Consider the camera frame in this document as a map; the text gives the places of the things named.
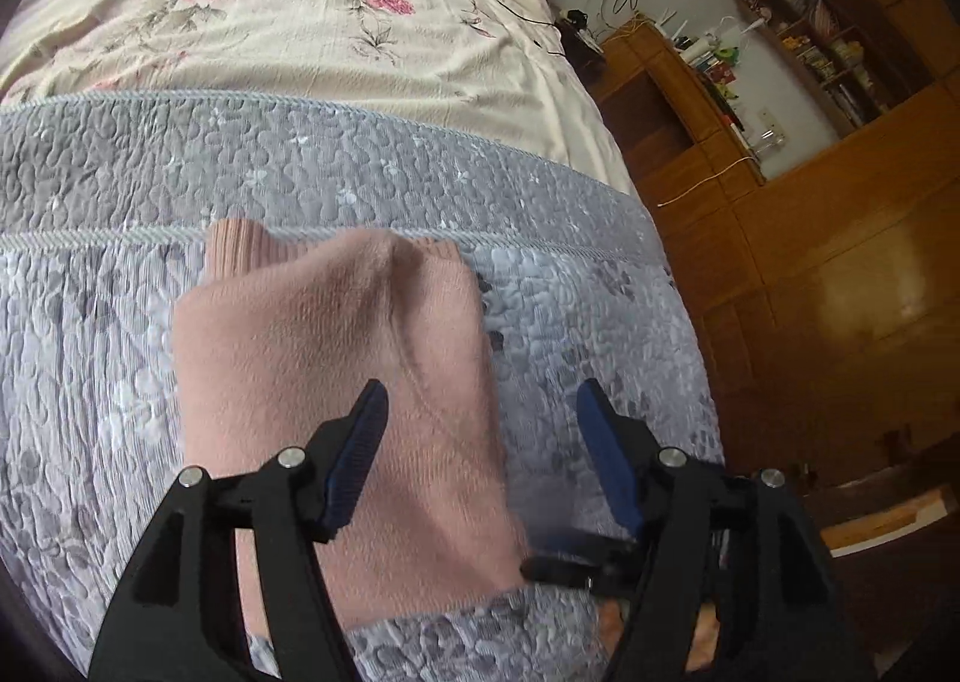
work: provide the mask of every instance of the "bookshelf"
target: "bookshelf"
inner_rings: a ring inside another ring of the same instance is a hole
[[[827,0],[736,0],[840,137],[909,98],[910,86],[870,35]]]

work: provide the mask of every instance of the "bed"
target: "bed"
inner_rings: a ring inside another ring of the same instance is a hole
[[[22,0],[0,38],[0,559],[74,666],[181,466],[170,311],[216,218],[457,241],[528,524],[616,532],[572,414],[586,377],[662,442],[721,456],[659,236],[550,17],[545,0]],[[368,680],[606,662],[589,598],[540,587],[349,639]]]

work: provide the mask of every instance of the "cream bedsheet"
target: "cream bedsheet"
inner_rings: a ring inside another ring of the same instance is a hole
[[[336,100],[634,192],[557,30],[535,23],[549,17],[545,0],[23,0],[0,40],[0,96],[198,88]]]

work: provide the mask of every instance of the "gray quilted fabric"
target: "gray quilted fabric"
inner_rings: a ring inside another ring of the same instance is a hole
[[[226,215],[288,238],[453,238],[477,273],[512,508],[616,532],[572,411],[597,377],[661,443],[721,456],[692,327],[640,203],[479,137],[224,92],[0,110],[0,558],[82,669],[181,466],[170,313]],[[592,680],[583,594],[526,588],[350,637],[367,680]],[[269,647],[253,641],[263,668]]]

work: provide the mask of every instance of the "wall outlet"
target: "wall outlet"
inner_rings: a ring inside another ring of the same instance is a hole
[[[770,130],[774,134],[779,134],[781,137],[786,137],[784,128],[781,127],[781,123],[776,121],[776,116],[773,113],[770,113],[769,108],[761,108],[757,110],[757,118],[760,118],[760,124],[762,124],[766,129]]]

